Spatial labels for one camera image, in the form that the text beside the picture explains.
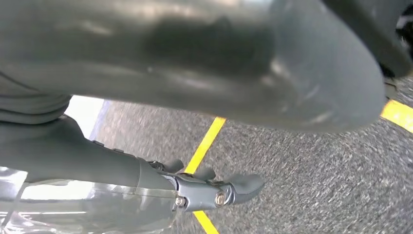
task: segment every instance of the yellow floor marking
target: yellow floor marking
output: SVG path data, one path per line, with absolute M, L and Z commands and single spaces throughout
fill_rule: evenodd
M 224 123 L 224 118 L 216 117 L 214 119 L 213 123 L 211 124 L 211 127 L 205 134 L 204 139 L 201 141 L 201 144 L 199 144 L 198 149 L 195 151 L 191 161 L 185 169 L 185 173 L 195 173 L 196 169 L 198 168 L 208 149 L 211 147 L 215 137 L 218 135 Z M 196 219 L 201 224 L 202 228 L 205 230 L 207 234 L 219 234 L 219 232 L 212 224 L 208 216 L 205 214 L 205 212 L 196 211 L 193 214 L 195 215 Z
M 207 234 L 219 234 L 218 230 L 212 224 L 211 220 L 208 218 L 205 212 L 195 211 L 193 212 L 193 214 Z
M 413 133 L 413 109 L 411 107 L 390 100 L 384 107 L 381 117 Z
M 201 141 L 201 144 L 198 146 L 198 149 L 195 151 L 191 161 L 189 162 L 185 173 L 193 174 L 207 153 L 208 149 L 211 147 L 214 142 L 215 137 L 218 135 L 220 129 L 225 123 L 224 118 L 216 117 L 208 132 L 205 134 L 204 139 Z

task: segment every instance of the gray carpet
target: gray carpet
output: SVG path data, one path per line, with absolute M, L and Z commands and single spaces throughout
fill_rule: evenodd
M 398 100 L 413 107 L 413 81 Z M 112 102 L 97 140 L 145 159 L 189 162 L 213 117 Z M 227 121 L 201 166 L 222 178 L 258 173 L 258 199 L 207 212 L 222 234 L 413 233 L 413 134 L 379 120 L 343 134 L 302 134 Z M 185 214 L 171 230 L 203 233 Z

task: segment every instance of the transparent plastic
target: transparent plastic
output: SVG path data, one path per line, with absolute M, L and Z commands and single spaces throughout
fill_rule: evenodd
M 0 188 L 9 188 L 0 190 L 2 234 L 161 233 L 179 212 L 176 191 L 77 180 L 23 184 L 27 174 L 14 172 L 20 180 L 0 172 Z

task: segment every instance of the white light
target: white light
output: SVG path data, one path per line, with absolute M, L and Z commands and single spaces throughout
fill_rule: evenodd
M 34 226 L 33 223 L 28 222 L 28 221 L 23 222 L 23 225 L 26 226 L 26 227 L 33 227 Z
M 93 183 L 70 181 L 65 186 L 39 184 L 24 189 L 23 200 L 82 200 L 93 193 Z
M 40 212 L 19 212 L 19 215 L 39 215 Z
M 5 171 L 7 171 L 7 170 L 8 170 L 7 167 L 1 167 L 1 168 L 0 168 L 0 172 L 5 172 Z M 24 180 L 26 179 L 26 177 L 27 177 L 27 172 L 16 171 L 16 170 L 13 170 L 13 174 L 11 174 L 11 175 L 2 176 L 2 175 L 0 174 L 0 180 L 8 180 L 8 181 L 11 181 L 11 182 L 13 182 L 13 183 L 15 184 L 15 187 L 18 186 L 19 188 L 20 188 L 20 186 L 23 184 L 23 182 L 24 182 Z
M 43 215 L 76 215 L 76 214 L 86 214 L 85 211 L 75 211 L 75 212 L 43 212 Z

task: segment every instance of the hex bolt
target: hex bolt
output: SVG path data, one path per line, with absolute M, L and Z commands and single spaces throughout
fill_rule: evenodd
M 218 192 L 215 196 L 215 206 L 222 207 L 225 204 L 225 193 Z
M 177 197 L 175 200 L 175 205 L 177 205 L 178 207 L 183 207 L 185 206 L 185 203 L 187 202 L 187 200 L 184 197 Z

